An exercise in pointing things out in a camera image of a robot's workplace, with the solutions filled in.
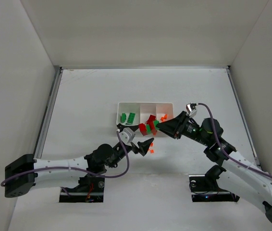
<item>red lego brick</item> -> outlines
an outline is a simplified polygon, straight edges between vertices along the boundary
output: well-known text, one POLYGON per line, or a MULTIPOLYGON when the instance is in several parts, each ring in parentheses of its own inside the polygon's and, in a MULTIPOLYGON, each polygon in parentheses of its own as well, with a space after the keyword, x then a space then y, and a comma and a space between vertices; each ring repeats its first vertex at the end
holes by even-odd
POLYGON ((149 124, 150 121, 154 121, 156 119, 155 115, 150 115, 149 119, 146 121, 146 124, 149 124))
POLYGON ((139 130, 141 132, 141 134, 143 136, 146 136, 147 135, 147 129, 146 129, 146 125, 145 124, 139 124, 139 130))
POLYGON ((155 135, 157 131, 155 129, 153 121, 149 122, 149 126, 150 126, 150 129, 151 129, 151 132, 153 133, 153 135, 155 135))

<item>green block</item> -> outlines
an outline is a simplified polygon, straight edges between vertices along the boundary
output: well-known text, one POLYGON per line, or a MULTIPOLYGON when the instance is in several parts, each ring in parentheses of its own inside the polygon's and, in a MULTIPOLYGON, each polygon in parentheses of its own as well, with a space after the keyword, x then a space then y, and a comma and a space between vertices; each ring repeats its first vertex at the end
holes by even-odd
POLYGON ((130 114, 128 115, 128 119, 127 119, 126 124, 133 124, 134 118, 135 118, 135 113, 130 113, 130 114))
POLYGON ((151 128, 149 124, 146 125, 146 130, 147 130, 147 134, 151 134, 151 128))
POLYGON ((159 129, 156 127, 156 125, 159 124, 159 121, 158 121, 158 120, 154 120, 154 121, 153 121, 153 124, 154 124, 154 127, 155 127, 156 131, 159 130, 159 129))
POLYGON ((126 114, 122 113, 121 115, 121 123, 124 123, 126 121, 126 114))

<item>compartment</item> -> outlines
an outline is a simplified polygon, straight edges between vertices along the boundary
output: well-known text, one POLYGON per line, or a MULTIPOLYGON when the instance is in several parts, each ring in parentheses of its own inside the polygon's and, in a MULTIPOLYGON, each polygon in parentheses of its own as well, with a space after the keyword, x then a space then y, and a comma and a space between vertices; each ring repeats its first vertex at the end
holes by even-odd
POLYGON ((126 121, 122 124, 126 125, 130 113, 135 113, 132 125, 137 125, 140 123, 140 103, 119 103, 117 112, 117 124, 121 123, 122 113, 126 114, 126 121))
POLYGON ((146 123, 150 115, 156 116, 156 103, 140 103, 140 123, 146 123))
POLYGON ((167 120, 173 118, 172 103, 118 103, 117 124, 121 123, 122 113, 126 114, 126 121, 122 124, 126 125, 130 113, 135 113, 132 125, 145 123, 150 115, 156 116, 158 121, 167 114, 167 120))
POLYGON ((172 103, 157 103, 156 104, 156 119, 161 122, 161 118, 167 114, 167 119, 173 119, 173 104, 172 103))

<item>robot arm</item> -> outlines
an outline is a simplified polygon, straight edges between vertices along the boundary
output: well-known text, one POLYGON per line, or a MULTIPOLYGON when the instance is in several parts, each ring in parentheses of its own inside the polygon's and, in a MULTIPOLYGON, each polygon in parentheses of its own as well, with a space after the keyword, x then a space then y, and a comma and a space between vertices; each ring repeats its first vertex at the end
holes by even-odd
POLYGON ((157 128, 174 139, 180 139, 183 135, 205 145, 207 158, 217 164, 206 174, 211 183, 249 201, 264 212, 272 223, 272 176, 246 160, 221 137, 223 129, 211 114, 211 118, 204 119, 199 126, 192 119, 197 112, 196 105, 188 104, 187 112, 183 111, 176 118, 158 124, 157 128))
POLYGON ((118 136, 122 143, 111 147, 109 144, 100 145, 91 154, 67 160, 34 159, 33 154, 25 154, 5 168, 5 197, 18 197, 37 188, 80 186, 84 178, 91 176, 116 178, 118 176, 103 176, 107 167, 117 167, 126 153, 133 151, 145 156, 154 138, 138 142, 138 147, 132 142, 135 136, 130 128, 121 128, 118 136))

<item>white floor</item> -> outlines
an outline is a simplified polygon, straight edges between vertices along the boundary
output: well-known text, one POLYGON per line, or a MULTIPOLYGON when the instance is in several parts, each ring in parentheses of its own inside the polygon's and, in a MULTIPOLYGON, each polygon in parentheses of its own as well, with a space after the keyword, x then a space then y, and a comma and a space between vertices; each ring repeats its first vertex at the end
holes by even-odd
MULTIPOLYGON (((119 102, 173 103, 174 115, 186 103, 206 103, 223 137, 253 161, 225 69, 64 70, 42 158, 83 156, 102 143, 115 145, 119 102)), ((195 120, 201 124, 206 117, 199 107, 195 120)), ((59 204, 59 188, 33 190, 18 199, 10 231, 272 231, 265 215, 244 200, 191 202, 188 174, 213 166, 204 149, 188 138, 157 135, 154 154, 130 154, 129 174, 106 179, 104 203, 59 204)), ((107 174, 125 168, 123 160, 107 174)))

